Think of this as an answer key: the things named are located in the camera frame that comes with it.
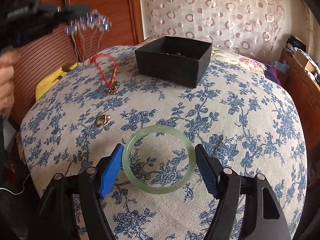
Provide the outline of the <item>person's left hand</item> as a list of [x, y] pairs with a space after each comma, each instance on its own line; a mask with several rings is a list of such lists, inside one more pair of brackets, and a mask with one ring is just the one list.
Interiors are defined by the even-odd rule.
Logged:
[[0, 72], [0, 108], [1, 117], [10, 115], [14, 105], [14, 65], [19, 61], [20, 55], [17, 50], [6, 51], [1, 55]]

